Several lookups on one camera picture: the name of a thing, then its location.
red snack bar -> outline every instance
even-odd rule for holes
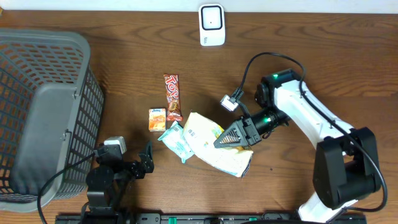
[[[166,120],[182,121],[178,75],[164,74],[164,81],[166,82],[166,97],[169,104]]]

white wall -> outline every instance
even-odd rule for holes
[[[398,0],[0,0],[3,9],[197,11],[220,3],[226,12],[398,13]]]

square black outline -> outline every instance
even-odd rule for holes
[[[206,8],[206,7],[218,7],[218,8],[220,9],[220,20],[221,20],[221,23],[220,23],[221,26],[220,26],[220,28],[206,29],[206,28],[203,26],[203,9]],[[200,15],[201,15],[201,28],[202,28],[203,30],[220,30],[221,28],[223,28],[223,10],[221,9],[220,6],[203,6],[203,7],[200,9]]]

plastic basket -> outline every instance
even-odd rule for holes
[[[0,29],[0,209],[37,209],[40,188],[92,153],[104,96],[90,47],[70,32]],[[78,195],[91,161],[57,178],[42,197]]]

wooden table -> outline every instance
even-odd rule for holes
[[[315,150],[294,123],[279,127],[252,149],[245,178],[218,171],[193,157],[181,160],[148,131],[148,109],[167,106],[164,73],[180,75],[185,123],[192,111],[227,127],[235,114],[220,99],[240,84],[249,59],[262,51],[287,54],[308,69],[307,84],[332,112],[377,137],[381,170],[389,187],[387,208],[367,214],[369,223],[396,223],[398,214],[398,15],[227,13],[226,43],[201,47],[198,14],[174,12],[5,11],[0,27],[68,30],[91,45],[91,67],[106,88],[98,142],[124,136],[125,159],[137,159],[154,143],[155,171],[124,197],[136,210],[164,213],[262,213],[292,210],[313,193]],[[243,101],[251,111],[263,75],[289,67],[274,57],[251,66]],[[44,208],[49,221],[78,213],[86,195],[55,200]],[[381,192],[358,203],[375,207]],[[0,212],[2,223],[40,223],[36,212]]]

